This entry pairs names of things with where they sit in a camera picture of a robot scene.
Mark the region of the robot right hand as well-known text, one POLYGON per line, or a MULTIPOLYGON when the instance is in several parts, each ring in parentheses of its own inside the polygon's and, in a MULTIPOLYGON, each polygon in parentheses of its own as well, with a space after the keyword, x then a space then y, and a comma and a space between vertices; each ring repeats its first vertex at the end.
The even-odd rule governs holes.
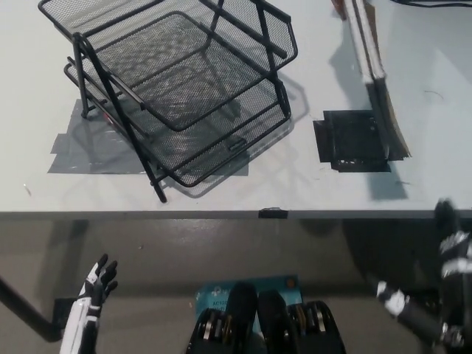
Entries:
POLYGON ((471 232, 462 228, 459 212, 449 199, 440 199, 434 209, 440 236, 440 286, 438 315, 384 280, 370 278, 375 297, 398 323, 431 346, 447 353, 471 352, 471 232))

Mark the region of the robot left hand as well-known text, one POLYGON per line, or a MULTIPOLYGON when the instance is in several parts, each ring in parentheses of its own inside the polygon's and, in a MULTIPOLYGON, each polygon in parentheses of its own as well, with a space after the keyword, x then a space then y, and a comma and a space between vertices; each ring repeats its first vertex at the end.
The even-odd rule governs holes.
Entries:
POLYGON ((103 305, 118 286, 117 265, 103 254, 92 266, 69 311, 60 354, 96 353, 103 305))

